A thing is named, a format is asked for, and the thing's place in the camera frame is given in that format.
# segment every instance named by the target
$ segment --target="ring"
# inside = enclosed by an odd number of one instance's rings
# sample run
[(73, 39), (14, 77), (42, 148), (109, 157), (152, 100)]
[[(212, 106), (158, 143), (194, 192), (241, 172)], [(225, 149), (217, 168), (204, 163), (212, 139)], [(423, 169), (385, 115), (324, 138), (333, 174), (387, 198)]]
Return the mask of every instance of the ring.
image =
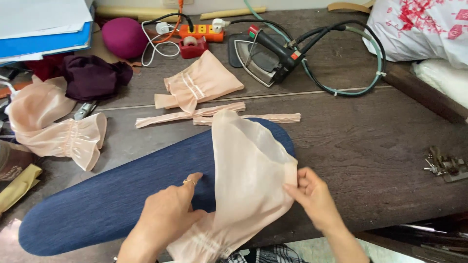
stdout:
[(192, 182), (193, 186), (196, 186), (196, 185), (197, 185), (193, 180), (190, 180), (190, 179), (185, 179), (185, 180), (183, 181), (183, 184), (185, 184), (185, 182)]

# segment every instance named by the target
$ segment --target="woman's right hand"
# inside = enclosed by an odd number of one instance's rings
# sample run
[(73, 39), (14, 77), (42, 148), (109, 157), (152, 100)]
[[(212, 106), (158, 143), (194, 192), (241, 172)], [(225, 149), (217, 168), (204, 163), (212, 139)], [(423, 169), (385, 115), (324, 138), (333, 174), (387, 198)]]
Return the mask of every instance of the woman's right hand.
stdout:
[(344, 227), (327, 184), (309, 167), (297, 171), (298, 185), (284, 184), (285, 191), (304, 207), (315, 228), (324, 235)]

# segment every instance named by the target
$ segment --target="white plastic bag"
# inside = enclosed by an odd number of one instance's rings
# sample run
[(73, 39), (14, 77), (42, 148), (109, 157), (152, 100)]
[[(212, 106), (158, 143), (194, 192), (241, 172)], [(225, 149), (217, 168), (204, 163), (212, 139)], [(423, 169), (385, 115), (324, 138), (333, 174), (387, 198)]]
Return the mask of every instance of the white plastic bag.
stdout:
[(294, 202), (282, 185), (297, 185), (297, 160), (270, 130), (231, 110), (216, 113), (212, 126), (216, 211), (167, 247), (176, 262), (229, 256)]
[(468, 67), (466, 0), (377, 0), (367, 25), (390, 61), (445, 58), (455, 68)]
[(413, 63), (413, 70), (418, 78), (468, 109), (468, 69), (456, 69), (445, 59), (432, 58)]

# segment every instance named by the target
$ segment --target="pink sheer fabric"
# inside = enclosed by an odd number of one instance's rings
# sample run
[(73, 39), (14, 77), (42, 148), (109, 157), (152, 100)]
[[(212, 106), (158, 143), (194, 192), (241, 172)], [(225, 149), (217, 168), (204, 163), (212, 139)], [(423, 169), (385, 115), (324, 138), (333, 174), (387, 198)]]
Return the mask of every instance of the pink sheer fabric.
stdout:
[(208, 50), (188, 68), (164, 79), (164, 83), (172, 95), (155, 94), (156, 108), (180, 107), (187, 113), (193, 113), (198, 102), (213, 100), (244, 88)]
[[(296, 123), (300, 122), (300, 113), (284, 113), (284, 114), (264, 114), (264, 115), (242, 115), (239, 116), (245, 118), (260, 118), (272, 121), (274, 123)], [(209, 125), (213, 122), (212, 117), (195, 117), (193, 118), (193, 125)]]
[(170, 113), (170, 114), (165, 114), (165, 115), (156, 116), (156, 117), (138, 118), (137, 122), (135, 123), (135, 126), (137, 128), (143, 128), (143, 127), (148, 126), (150, 124), (170, 122), (170, 121), (183, 120), (183, 119), (191, 119), (193, 117), (212, 116), (216, 112), (218, 112), (220, 110), (224, 110), (224, 109), (226, 109), (226, 110), (235, 110), (235, 111), (244, 111), (245, 110), (245, 103), (244, 102), (236, 102), (236, 103), (231, 103), (231, 104), (228, 104), (228, 105), (221, 105), (221, 106), (216, 106), (216, 107), (203, 108), (203, 109), (199, 109), (199, 110), (194, 111), (193, 114), (182, 111), (182, 112)]
[(167, 247), (179, 263), (229, 256), (293, 204), (282, 185), (297, 184), (297, 160), (268, 129), (222, 110), (213, 117), (212, 137), (216, 211)]
[(98, 113), (80, 121), (67, 119), (76, 102), (65, 97), (66, 81), (58, 77), (45, 82), (33, 77), (9, 108), (16, 140), (39, 156), (71, 157), (83, 170), (96, 164), (106, 133), (107, 119)]

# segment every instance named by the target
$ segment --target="wall socket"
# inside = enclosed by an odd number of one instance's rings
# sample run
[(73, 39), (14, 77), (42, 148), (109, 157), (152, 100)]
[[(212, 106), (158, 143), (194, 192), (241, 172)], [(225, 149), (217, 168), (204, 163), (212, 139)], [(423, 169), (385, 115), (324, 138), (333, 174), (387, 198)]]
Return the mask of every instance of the wall socket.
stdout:
[[(184, 5), (192, 5), (194, 0), (183, 0)], [(162, 4), (165, 6), (178, 6), (178, 0), (162, 0)]]

